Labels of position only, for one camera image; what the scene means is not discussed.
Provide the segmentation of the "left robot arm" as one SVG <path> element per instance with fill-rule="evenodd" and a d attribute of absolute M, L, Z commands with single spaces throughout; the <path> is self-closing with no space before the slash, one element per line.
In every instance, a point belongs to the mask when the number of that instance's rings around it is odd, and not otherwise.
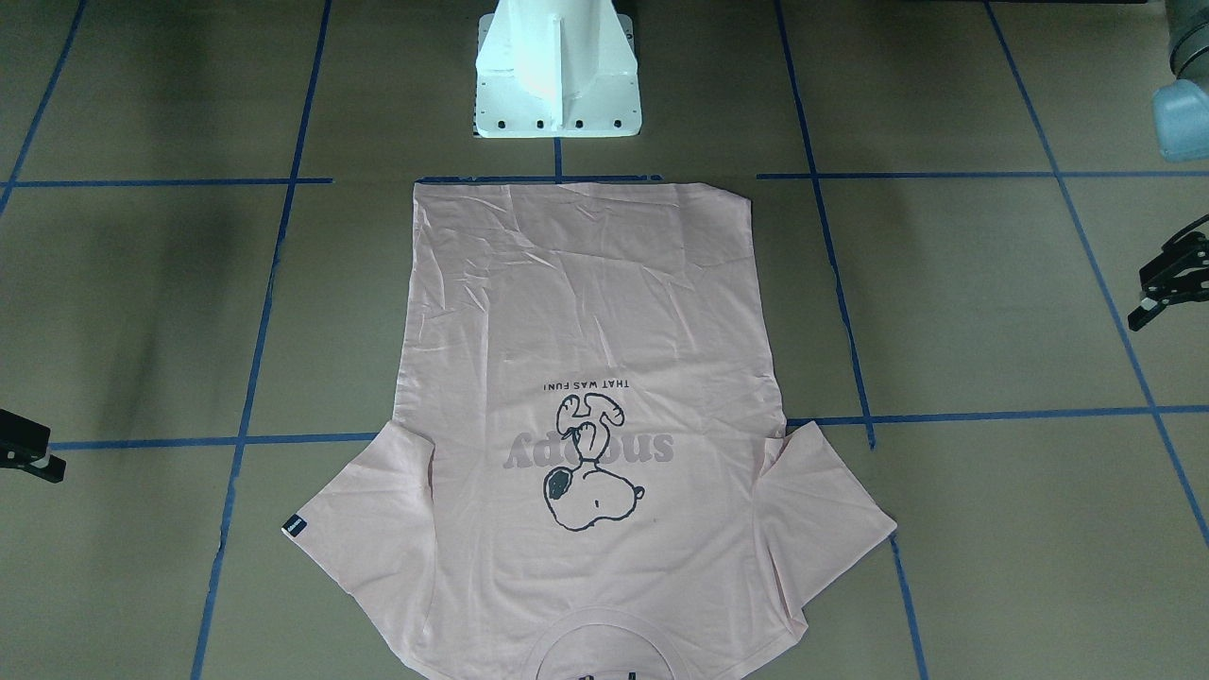
<path fill-rule="evenodd" d="M 1152 97 L 1159 152 L 1167 162 L 1208 156 L 1208 2 L 1165 1 L 1167 65 L 1174 81 Z M 1136 271 L 1141 288 L 1128 315 L 1140 332 L 1165 309 L 1208 298 L 1208 215 L 1191 221 L 1161 244 L 1159 254 Z"/>

